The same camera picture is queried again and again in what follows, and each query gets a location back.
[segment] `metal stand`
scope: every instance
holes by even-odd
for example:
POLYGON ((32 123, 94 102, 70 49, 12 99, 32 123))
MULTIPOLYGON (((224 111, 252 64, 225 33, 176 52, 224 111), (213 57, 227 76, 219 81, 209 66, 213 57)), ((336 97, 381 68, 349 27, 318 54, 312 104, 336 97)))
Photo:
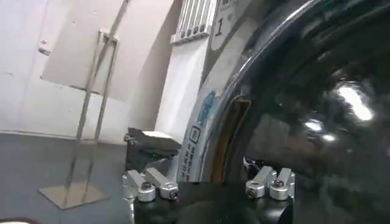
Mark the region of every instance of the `metal stand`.
POLYGON ((91 180, 91 174, 94 165, 96 149, 98 146, 99 136, 102 128, 104 110, 107 104, 108 93, 110 91, 110 83, 112 79, 113 68, 115 65, 116 55, 119 46, 119 41, 114 37, 114 34, 116 33, 116 30, 118 29, 122 17, 126 12, 126 8, 129 1, 130 0, 123 0, 122 6, 118 12, 114 24, 112 25, 110 33, 104 33, 101 30, 99 31, 96 50, 91 65, 90 76, 88 78, 88 83, 86 87, 86 93, 85 93, 83 108, 80 116, 79 127, 77 129, 77 147, 75 147, 73 150, 73 157, 71 160, 68 176, 66 177, 65 185, 40 189, 40 192, 44 196, 50 199, 50 201, 55 203, 61 209, 68 209, 75 206, 81 206, 87 203, 92 203, 107 198, 107 196, 105 196, 99 189, 97 189, 94 186, 90 186, 90 180, 91 180), (85 120, 87 118, 87 110, 91 99, 92 88, 94 86, 96 76, 102 65, 103 59, 110 46, 113 46, 113 55, 111 57, 110 67, 105 81, 103 100, 101 104, 99 118, 97 120, 98 121, 97 126, 94 133, 93 151, 90 155, 90 159, 88 163, 87 180, 86 182, 83 183, 72 183, 74 168, 76 166, 76 160, 77 160, 77 152, 79 151, 82 145, 82 133, 85 126, 85 120))

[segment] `white board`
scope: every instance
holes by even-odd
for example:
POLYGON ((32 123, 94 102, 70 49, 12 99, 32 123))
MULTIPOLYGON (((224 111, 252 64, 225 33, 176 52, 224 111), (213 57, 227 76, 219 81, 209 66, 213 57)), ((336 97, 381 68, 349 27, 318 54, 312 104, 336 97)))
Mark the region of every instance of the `white board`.
MULTIPOLYGON (((126 101, 132 81, 144 65, 173 0, 133 0, 119 25, 118 56, 113 73, 110 97, 126 101), (147 13, 153 14, 148 19, 147 13)), ((98 30, 109 31, 122 0, 76 1, 49 56, 43 79, 75 88, 85 89, 96 48, 98 30)), ((109 57, 106 55, 96 79, 93 92, 102 94, 109 57)))

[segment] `number 1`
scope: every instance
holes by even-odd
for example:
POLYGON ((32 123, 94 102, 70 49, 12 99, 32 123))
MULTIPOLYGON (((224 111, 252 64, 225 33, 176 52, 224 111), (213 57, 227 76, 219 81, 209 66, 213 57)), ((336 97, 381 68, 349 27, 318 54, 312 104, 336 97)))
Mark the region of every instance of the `number 1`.
POLYGON ((215 35, 216 37, 222 35, 221 33, 221 28, 222 28, 222 18, 218 20, 219 22, 219 28, 218 28, 218 33, 215 35))

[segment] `metal rod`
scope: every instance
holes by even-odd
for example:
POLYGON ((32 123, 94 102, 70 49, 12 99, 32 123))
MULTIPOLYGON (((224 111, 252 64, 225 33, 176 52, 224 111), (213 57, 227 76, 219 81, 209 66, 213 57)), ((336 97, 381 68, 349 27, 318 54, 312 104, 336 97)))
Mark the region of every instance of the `metal rod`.
MULTIPOLYGON (((93 60, 92 66, 91 66, 92 67, 91 73, 90 73, 90 76, 88 78, 87 90, 86 90, 85 97, 84 97, 84 103, 83 103, 83 108, 82 108, 82 112, 81 112, 81 116, 80 116, 79 126, 77 128, 77 136, 76 136, 77 147, 75 147, 75 149, 73 150, 73 157, 71 160, 69 173, 68 173, 66 180, 65 180, 65 197, 64 197, 64 201, 63 201, 63 206, 66 206, 66 204, 67 204, 69 189, 70 189, 70 185, 71 185, 72 180, 73 180, 74 168, 76 166, 77 151, 81 147, 82 132, 84 130, 85 120, 87 118, 87 111, 88 111, 88 106, 89 106, 90 98, 91 98, 91 90, 92 90, 93 85, 95 83, 95 79, 96 79, 96 76, 100 70, 103 59, 107 53, 107 49, 108 49, 111 41, 114 40, 114 34, 116 33, 116 30, 118 29, 119 24, 121 23, 122 18, 126 12, 127 5, 129 4, 129 1, 130 0, 123 0, 121 8, 120 8, 120 10, 115 18, 115 21, 110 29, 110 33, 108 35, 108 41, 106 41, 104 43, 103 48, 100 51, 100 54, 98 56, 97 61, 96 61, 96 56, 97 56, 97 52, 98 52, 98 50, 97 50, 98 47, 96 48, 96 51, 95 51, 94 60, 93 60)), ((99 33, 99 42, 98 42, 97 46, 99 46, 100 37, 101 37, 101 35, 99 33)))
POLYGON ((204 13, 202 14, 202 20, 200 21, 200 24, 205 25, 206 27, 209 24, 210 4, 211 4, 211 0, 205 0, 204 13))
POLYGON ((182 27, 182 32, 187 31, 188 23, 190 22, 190 13, 191 13, 191 4, 193 3, 193 0, 188 0, 188 4, 185 9, 185 16, 184 16, 184 23, 182 27))
POLYGON ((96 157, 98 140, 99 140, 101 129, 102 129, 105 106, 107 105, 107 98, 108 98, 108 94, 110 93, 110 84, 111 84, 112 74, 113 74, 113 70, 114 70, 114 66, 115 66, 116 55, 118 53, 118 42, 112 41, 109 37, 107 38, 107 41, 110 41, 113 43, 114 51, 113 51, 113 55, 111 58, 110 68, 108 70, 107 79, 105 81, 103 100, 102 100, 102 104, 100 107, 99 117, 97 120, 98 122, 97 122, 95 134, 94 134, 94 138, 93 138, 93 150, 92 150, 92 155, 90 156, 90 160, 89 160, 88 171, 87 171, 87 182, 85 185, 85 190, 84 190, 82 201, 85 201, 87 199, 88 188, 90 185, 92 170, 93 170, 94 161, 95 161, 95 157, 96 157))
POLYGON ((82 111, 81 111, 81 115, 80 115, 79 126, 77 128, 77 134, 76 134, 77 145, 73 149, 72 160, 71 160, 69 172, 68 172, 68 175, 67 175, 66 180, 65 180, 65 187, 64 187, 65 196, 64 196, 64 200, 63 200, 63 207, 66 207, 66 204, 67 204, 69 189, 70 189, 70 185, 71 185, 72 180, 73 180, 74 168, 76 166, 77 152, 78 152, 79 148, 81 147, 81 137, 82 137, 83 128, 85 125, 85 120, 87 117, 88 104, 90 103, 91 90, 92 90, 92 86, 93 86, 94 81, 95 81, 95 76, 93 75, 93 71, 94 71, 93 68, 96 65, 96 60, 98 57, 99 45, 100 45, 99 43, 101 42, 101 38, 102 38, 102 35, 99 32, 99 35, 97 38, 96 49, 94 52, 94 57, 93 57, 93 61, 92 61, 91 68, 90 68, 90 75, 88 77, 88 83, 87 83, 87 87, 86 87, 86 91, 85 91, 84 103, 83 103, 83 107, 82 107, 82 111))
POLYGON ((197 26, 197 27, 200 26, 200 20, 202 19, 202 16, 205 13, 204 4, 205 4, 205 0, 199 1, 199 4, 198 4, 197 9, 196 9, 196 17, 195 17, 194 26, 197 26))
POLYGON ((182 31, 187 4, 188 4, 188 0, 185 0, 184 3, 182 4, 182 9, 180 11, 180 19, 177 25, 176 33, 180 33, 182 31))
POLYGON ((195 7, 195 2, 196 2, 196 1, 197 1, 197 0, 193 0, 193 1, 191 2, 190 16, 188 17, 188 24, 187 24, 186 31, 192 28, 191 20, 192 20, 192 18, 193 18, 194 7, 195 7))
POLYGON ((190 23, 188 24, 188 27, 192 31, 193 31, 193 29, 195 27, 196 16, 197 16, 197 14, 199 12, 199 3, 200 3, 200 0, 194 0, 193 9, 192 9, 192 12, 191 12, 190 23))
POLYGON ((205 0, 203 4, 203 9, 202 9, 202 16, 199 21, 199 25, 206 25, 207 24, 207 15, 208 15, 208 9, 210 6, 211 2, 210 0, 205 0))

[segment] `white wall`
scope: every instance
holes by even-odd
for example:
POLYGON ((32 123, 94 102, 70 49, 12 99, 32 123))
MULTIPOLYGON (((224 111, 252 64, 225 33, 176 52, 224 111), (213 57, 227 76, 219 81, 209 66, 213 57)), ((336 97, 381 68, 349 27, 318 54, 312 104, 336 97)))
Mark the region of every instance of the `white wall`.
POLYGON ((181 143, 200 87, 208 38, 172 49, 156 131, 172 136, 181 143))
MULTIPOLYGON (((54 47, 73 1, 0 0, 0 130, 75 136, 84 92, 42 80, 48 57, 37 51, 40 46, 54 47)), ((162 91, 164 79, 162 71, 152 86, 162 91)), ((93 135, 100 102, 100 96, 91 99, 84 138, 93 135)), ((157 112, 140 122, 136 117, 129 119, 135 107, 108 100, 102 141, 122 143, 127 126, 153 129, 157 112)))

